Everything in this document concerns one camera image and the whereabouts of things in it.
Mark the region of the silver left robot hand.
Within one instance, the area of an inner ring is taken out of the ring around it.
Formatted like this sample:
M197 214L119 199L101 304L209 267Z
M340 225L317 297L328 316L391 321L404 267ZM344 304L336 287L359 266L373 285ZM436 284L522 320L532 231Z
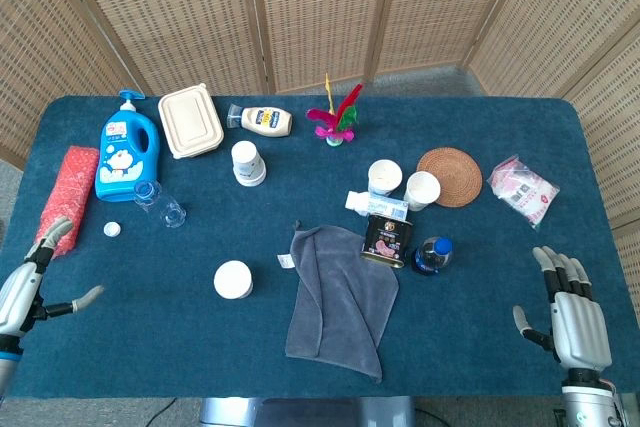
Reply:
M45 306L40 286L60 240L73 228L66 216L56 218L32 245L23 262L9 275L1 288L1 349L19 350L18 345L36 321L74 314L92 304L103 292L98 285L70 302Z

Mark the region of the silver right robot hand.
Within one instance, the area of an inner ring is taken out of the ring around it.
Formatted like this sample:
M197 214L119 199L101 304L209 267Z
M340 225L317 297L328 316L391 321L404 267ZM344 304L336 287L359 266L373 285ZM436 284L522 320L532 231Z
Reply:
M547 290L551 331L543 334L533 329L516 305L512 313L520 335L553 353L566 370L605 370L612 364L606 322L583 265L548 246L535 247L532 253Z

